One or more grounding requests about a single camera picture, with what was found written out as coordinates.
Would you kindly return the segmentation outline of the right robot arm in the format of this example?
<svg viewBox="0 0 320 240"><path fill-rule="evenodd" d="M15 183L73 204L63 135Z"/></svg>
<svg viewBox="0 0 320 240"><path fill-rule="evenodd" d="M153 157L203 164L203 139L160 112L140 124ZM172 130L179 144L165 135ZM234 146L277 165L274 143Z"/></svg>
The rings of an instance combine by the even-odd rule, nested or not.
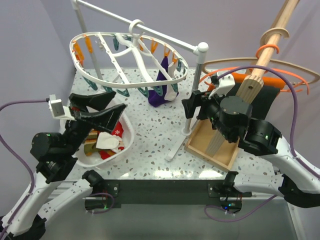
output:
<svg viewBox="0 0 320 240"><path fill-rule="evenodd" d="M319 169L294 154L290 144L270 122L253 118L251 104L238 96L215 94L209 97L208 92L199 90L181 102L188 119L200 108L198 120L209 120L212 128L229 143L237 143L246 153L272 163L282 173L276 179L231 171L217 191L230 197L248 192L272 194L300 208L320 205L320 177L308 170L318 173Z"/></svg>

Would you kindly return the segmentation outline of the red Christmas sock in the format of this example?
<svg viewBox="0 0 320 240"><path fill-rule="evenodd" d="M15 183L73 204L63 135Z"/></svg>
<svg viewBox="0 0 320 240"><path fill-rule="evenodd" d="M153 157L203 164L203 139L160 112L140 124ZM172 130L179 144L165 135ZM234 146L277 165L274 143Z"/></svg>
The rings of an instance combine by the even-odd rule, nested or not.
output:
<svg viewBox="0 0 320 240"><path fill-rule="evenodd" d="M125 149L125 145L124 145L124 142L122 139L123 133L124 133L123 126L120 122L118 122L116 124L114 130L111 133L111 135L114 136L118 140L117 147L112 149L112 151L115 153L119 153Z"/></svg>
<svg viewBox="0 0 320 240"><path fill-rule="evenodd" d="M106 160L116 154L116 152L110 149L102 149L102 150L99 150L98 153L102 160Z"/></svg>

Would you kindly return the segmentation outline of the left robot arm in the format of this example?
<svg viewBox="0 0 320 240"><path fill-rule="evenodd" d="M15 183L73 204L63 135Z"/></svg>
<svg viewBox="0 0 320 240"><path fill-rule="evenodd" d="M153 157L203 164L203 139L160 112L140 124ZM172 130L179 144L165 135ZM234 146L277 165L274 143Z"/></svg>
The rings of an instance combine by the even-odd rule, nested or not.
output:
<svg viewBox="0 0 320 240"><path fill-rule="evenodd" d="M14 207L0 219L3 240L38 240L46 226L75 200L103 194L104 179L94 170L86 171L80 180L53 200L51 193L61 185L74 168L75 153L91 130L111 133L123 111L124 103L110 106L114 91L93 95L71 94L69 105L55 95L48 97L51 115L65 120L64 132L40 132L31 141L31 155L37 160L30 172L30 184Z"/></svg>

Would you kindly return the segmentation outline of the green striped sock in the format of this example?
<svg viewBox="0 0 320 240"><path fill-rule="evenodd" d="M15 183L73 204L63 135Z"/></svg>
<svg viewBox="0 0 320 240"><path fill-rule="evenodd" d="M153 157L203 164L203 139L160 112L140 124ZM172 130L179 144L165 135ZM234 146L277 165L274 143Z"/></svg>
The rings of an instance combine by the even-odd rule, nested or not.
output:
<svg viewBox="0 0 320 240"><path fill-rule="evenodd" d="M99 150L96 147L99 131L92 129L86 139L83 142L83 151L84 154L88 157L91 156L93 153L98 152Z"/></svg>

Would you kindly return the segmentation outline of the white sock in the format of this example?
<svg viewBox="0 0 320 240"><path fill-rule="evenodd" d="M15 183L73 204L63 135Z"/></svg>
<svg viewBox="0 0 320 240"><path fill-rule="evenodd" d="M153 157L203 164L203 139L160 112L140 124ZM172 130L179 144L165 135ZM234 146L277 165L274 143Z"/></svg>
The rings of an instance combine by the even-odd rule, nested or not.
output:
<svg viewBox="0 0 320 240"><path fill-rule="evenodd" d="M102 150L116 149L120 143L120 138L108 132L100 132L97 137L96 148Z"/></svg>
<svg viewBox="0 0 320 240"><path fill-rule="evenodd" d="M175 69L177 67L177 64L174 63L174 62L171 62L170 65L168 66L168 75L174 79L175 78ZM173 101L177 98L178 96L178 90L175 90L174 89L174 85L173 84L169 84L167 85L167 88L166 88L166 93L164 95L164 100L166 101Z"/></svg>

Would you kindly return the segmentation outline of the white round clip hanger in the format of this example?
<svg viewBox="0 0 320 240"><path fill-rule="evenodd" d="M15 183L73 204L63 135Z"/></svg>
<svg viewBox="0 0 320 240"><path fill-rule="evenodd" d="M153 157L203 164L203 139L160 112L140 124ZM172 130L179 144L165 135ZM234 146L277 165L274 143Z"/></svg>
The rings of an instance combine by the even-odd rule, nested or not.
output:
<svg viewBox="0 0 320 240"><path fill-rule="evenodd" d="M185 80L189 65L175 46L193 51L194 46L161 35L147 35L143 21L129 22L127 32L91 31L76 35L69 43L69 52L77 72L93 88L98 85L107 91L123 93L138 89L147 94L149 89L162 93L161 86ZM176 64L175 78L168 74L171 62Z"/></svg>

